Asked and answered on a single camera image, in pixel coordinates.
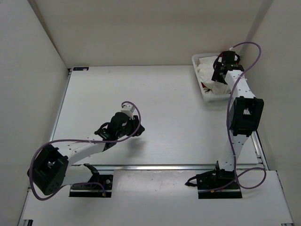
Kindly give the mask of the white t shirt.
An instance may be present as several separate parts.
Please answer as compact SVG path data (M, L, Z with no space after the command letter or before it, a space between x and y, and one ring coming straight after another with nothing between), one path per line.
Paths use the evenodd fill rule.
M206 94L210 94L210 95L230 94L230 89L228 85L211 80L214 72L213 63L216 60L216 58L217 56L200 57L198 59L198 64L197 64L197 76L200 78L201 82L203 81L203 82L213 83L212 92L208 92Z

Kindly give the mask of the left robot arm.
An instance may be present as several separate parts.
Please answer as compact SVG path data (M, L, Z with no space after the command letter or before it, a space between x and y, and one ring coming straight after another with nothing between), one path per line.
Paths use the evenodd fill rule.
M34 191L35 197L46 200L67 185L104 189L94 166L77 163L130 137L138 137L144 130L140 114L128 116L124 112L117 112L110 122L104 123L86 139L61 139L44 144L34 154L27 171L31 188L37 187L44 194L41 198Z

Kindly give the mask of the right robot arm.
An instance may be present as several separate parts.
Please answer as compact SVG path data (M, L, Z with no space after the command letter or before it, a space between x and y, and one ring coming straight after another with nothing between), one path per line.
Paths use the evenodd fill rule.
M216 188L224 187L228 183L228 177L234 176L233 152L238 159L243 145L257 130L264 107L264 101L256 98L246 78L241 75L244 69L239 61L238 54L228 50L220 53L213 63L212 81L227 84L231 90L230 109L226 116L230 141L226 145L224 156L216 163L216 169L220 172L211 176L211 182Z

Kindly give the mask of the red t shirt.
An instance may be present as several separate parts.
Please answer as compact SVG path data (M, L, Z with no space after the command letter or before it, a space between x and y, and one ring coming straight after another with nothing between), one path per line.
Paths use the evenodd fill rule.
M205 93L212 92L213 83L211 82L201 82L202 88Z

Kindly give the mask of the white plastic basket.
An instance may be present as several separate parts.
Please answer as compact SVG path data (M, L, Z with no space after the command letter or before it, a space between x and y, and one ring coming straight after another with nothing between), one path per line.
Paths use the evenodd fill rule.
M228 100L230 96L228 85L212 80L213 63L218 55L219 53L205 53L193 55L191 58L202 97L206 102Z

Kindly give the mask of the blue label sticker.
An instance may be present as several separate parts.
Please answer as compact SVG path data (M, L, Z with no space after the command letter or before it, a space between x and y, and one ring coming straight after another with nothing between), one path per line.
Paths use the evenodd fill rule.
M73 71L88 71L89 67L74 67Z

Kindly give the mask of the aluminium table rail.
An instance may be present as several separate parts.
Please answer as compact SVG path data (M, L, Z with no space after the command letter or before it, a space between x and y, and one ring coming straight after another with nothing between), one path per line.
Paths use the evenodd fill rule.
M214 164L92 165L98 170L212 170Z

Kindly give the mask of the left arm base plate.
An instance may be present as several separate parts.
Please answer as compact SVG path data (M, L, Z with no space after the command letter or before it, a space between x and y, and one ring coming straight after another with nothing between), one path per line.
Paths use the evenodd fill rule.
M88 183L75 184L70 187L69 196L76 198L111 198L113 171L99 171Z

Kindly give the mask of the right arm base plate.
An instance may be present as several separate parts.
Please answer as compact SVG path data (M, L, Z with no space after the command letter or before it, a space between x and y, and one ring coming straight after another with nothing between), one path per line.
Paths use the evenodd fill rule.
M188 187L196 187L199 199L241 199L242 193L234 178L222 178L221 172L211 170L187 180Z

